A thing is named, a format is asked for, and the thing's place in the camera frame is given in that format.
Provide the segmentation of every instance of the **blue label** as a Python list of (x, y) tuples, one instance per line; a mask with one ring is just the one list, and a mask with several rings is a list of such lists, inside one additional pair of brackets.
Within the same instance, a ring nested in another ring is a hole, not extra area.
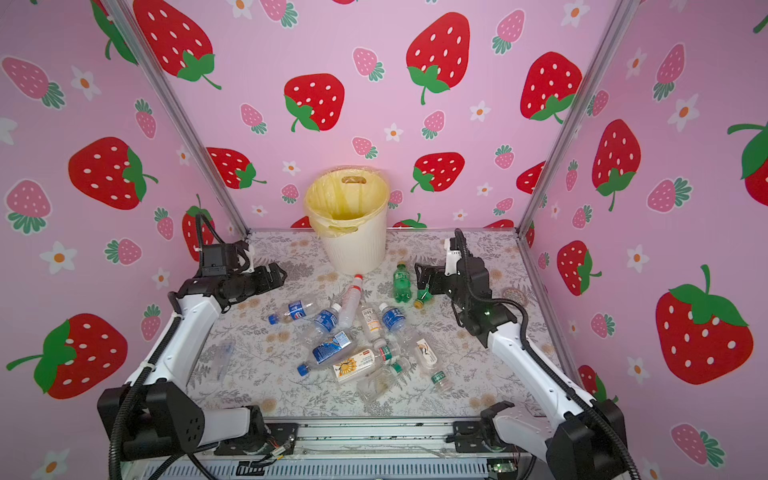
[(290, 312), (290, 315), (294, 320), (298, 320), (306, 316), (306, 313), (304, 313), (304, 305), (301, 304), (301, 300), (298, 302), (289, 303), (288, 312)]
[(392, 327), (397, 324), (397, 322), (406, 321), (406, 316), (402, 314), (400, 309), (398, 308), (391, 308), (384, 312), (384, 316), (382, 317), (382, 321), (384, 322), (384, 325), (386, 326), (387, 330), (391, 330)]
[(323, 310), (317, 314), (315, 321), (322, 325), (323, 328), (328, 331), (328, 333), (331, 333), (333, 327), (336, 326), (336, 323), (339, 321), (339, 319), (337, 319), (336, 315), (334, 315), (332, 312)]
[(350, 343), (346, 333), (338, 332), (334, 337), (329, 338), (324, 343), (320, 343), (316, 346), (315, 349), (312, 350), (312, 354), (315, 356), (315, 360), (318, 363), (323, 363)]

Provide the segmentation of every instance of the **pink strawberry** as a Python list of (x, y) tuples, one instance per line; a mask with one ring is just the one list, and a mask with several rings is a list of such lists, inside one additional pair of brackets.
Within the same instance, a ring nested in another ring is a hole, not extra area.
[(174, 219), (168, 216), (168, 210), (164, 208), (155, 210), (154, 221), (157, 222), (157, 232), (165, 240), (170, 240), (174, 237)]
[(576, 210), (576, 213), (574, 214), (574, 218), (571, 221), (574, 228), (578, 228), (579, 230), (583, 229), (587, 226), (587, 223), (590, 223), (592, 221), (592, 206), (590, 205), (584, 205), (583, 207)]
[(370, 81), (379, 81), (384, 78), (384, 66), (378, 61), (376, 53), (367, 48), (355, 48), (352, 52), (352, 60), (355, 61), (357, 73), (368, 77)]
[(299, 189), (293, 184), (287, 184), (280, 193), (283, 194), (283, 201), (287, 204), (294, 204), (296, 199), (299, 198)]
[(112, 263), (120, 262), (123, 265), (131, 265), (141, 258), (141, 248), (132, 240), (124, 238), (120, 240), (120, 243), (117, 240), (107, 243), (104, 254), (107, 256), (107, 260)]
[(668, 214), (673, 207), (680, 208), (690, 200), (690, 192), (693, 189), (686, 178), (678, 177), (674, 182), (669, 178), (662, 180), (654, 191), (648, 194), (648, 208)]
[(51, 202), (37, 182), (18, 182), (5, 196), (5, 204), (11, 210), (6, 218), (11, 222), (13, 230), (29, 235), (47, 227), (43, 219), (51, 214)]
[(389, 194), (389, 208), (396, 209), (400, 206), (402, 203), (402, 191), (400, 190), (392, 190), (392, 193)]
[(597, 333), (602, 339), (613, 336), (616, 331), (616, 323), (614, 323), (614, 319), (607, 313), (605, 315), (598, 313), (593, 316), (590, 326), (592, 327), (592, 331)]
[(152, 116), (152, 109), (149, 108), (149, 104), (144, 101), (143, 98), (136, 100), (136, 122), (139, 124), (139, 128), (144, 132), (144, 136), (147, 138), (154, 138), (154, 133), (157, 130), (157, 122)]
[(427, 140), (431, 140), (437, 137), (437, 133), (445, 126), (445, 113), (442, 110), (432, 112), (424, 119), (424, 128), (422, 128), (422, 135)]
[(147, 307), (144, 319), (141, 320), (141, 335), (148, 342), (151, 341), (160, 330), (160, 307), (154, 303)]
[(493, 38), (493, 49), (496, 55), (503, 55), (512, 49), (512, 44), (520, 39), (525, 24), (525, 12), (515, 10), (504, 17), (496, 27), (496, 37)]
[(493, 214), (496, 216), (506, 214), (507, 211), (512, 208), (512, 204), (514, 203), (515, 203), (515, 199), (505, 198), (504, 200), (496, 204), (496, 208), (493, 209)]
[(576, 179), (578, 179), (576, 170), (578, 170), (578, 162), (571, 160), (571, 163), (568, 164), (568, 173), (565, 174), (565, 188), (569, 192), (576, 186)]
[(59, 110), (65, 105), (65, 95), (58, 84), (49, 82), (48, 76), (37, 65), (20, 58), (5, 57), (2, 69), (22, 94), (41, 101), (48, 108)]
[(243, 123), (250, 127), (250, 130), (258, 135), (266, 133), (266, 123), (264, 123), (264, 117), (261, 116), (256, 108), (251, 107), (248, 104), (242, 104), (240, 106), (240, 118), (243, 119)]
[(678, 43), (672, 47), (667, 57), (659, 65), (654, 85), (654, 100), (662, 101), (674, 90), (674, 82), (680, 78), (685, 68), (685, 45)]
[(367, 138), (354, 137), (352, 139), (352, 146), (355, 148), (355, 152), (360, 157), (365, 157), (368, 160), (371, 160), (372, 158), (376, 158), (376, 156), (379, 155), (379, 152), (376, 150), (376, 147), (373, 146), (373, 142), (371, 142)]
[(260, 0), (266, 16), (273, 22), (280, 22), (283, 28), (293, 28), (299, 22), (299, 13), (293, 9), (293, 3), (286, 0)]
[(699, 465), (706, 465), (709, 461), (714, 468), (723, 466), (725, 452), (718, 446), (717, 440), (704, 430), (699, 432), (693, 426), (683, 423), (672, 428), (670, 435), (674, 444)]

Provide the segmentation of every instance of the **yellow plastic bag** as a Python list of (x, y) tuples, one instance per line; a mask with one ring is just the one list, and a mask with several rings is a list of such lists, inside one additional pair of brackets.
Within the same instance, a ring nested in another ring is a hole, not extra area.
[(326, 172), (304, 196), (304, 210), (320, 237), (334, 238), (356, 232), (384, 211), (389, 184), (377, 170), (347, 166)]

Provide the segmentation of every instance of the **green plastic bottle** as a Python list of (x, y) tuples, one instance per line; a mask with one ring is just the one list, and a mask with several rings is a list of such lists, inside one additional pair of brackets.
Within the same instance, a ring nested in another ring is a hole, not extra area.
[(397, 264), (397, 270), (392, 276), (392, 283), (394, 285), (395, 301), (396, 302), (408, 302), (411, 300), (411, 276), (408, 273), (408, 267), (405, 262)]

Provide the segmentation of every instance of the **bottle label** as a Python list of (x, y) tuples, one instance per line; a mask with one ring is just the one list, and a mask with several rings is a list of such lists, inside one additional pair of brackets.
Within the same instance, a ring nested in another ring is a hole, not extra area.
[(323, 310), (317, 314), (315, 321), (322, 325), (326, 330), (328, 330), (328, 333), (331, 333), (333, 328), (336, 326), (336, 323), (339, 322), (339, 319), (336, 318), (336, 315), (334, 315), (333, 312), (330, 312), (329, 310)]
[(395, 324), (400, 320), (405, 321), (406, 316), (403, 315), (398, 308), (391, 308), (387, 310), (384, 312), (384, 316), (382, 317), (382, 321), (388, 330), (391, 330), (392, 327), (394, 327)]
[(290, 313), (291, 318), (294, 320), (298, 320), (306, 316), (306, 313), (304, 312), (304, 305), (301, 304), (301, 300), (298, 302), (289, 303), (288, 312)]
[(323, 363), (350, 343), (352, 343), (352, 341), (349, 340), (346, 333), (338, 332), (335, 336), (316, 346), (315, 349), (312, 350), (312, 354), (315, 356), (315, 360), (318, 363)]
[(356, 355), (350, 356), (343, 362), (334, 365), (333, 374), (336, 375), (337, 380), (342, 377), (347, 377), (358, 370), (366, 369), (373, 365), (373, 360), (373, 352), (370, 349), (364, 350)]
[(437, 355), (435, 355), (435, 352), (429, 347), (426, 340), (421, 339), (417, 341), (416, 348), (419, 350), (419, 355), (422, 356), (424, 363), (427, 366), (434, 366), (437, 364)]

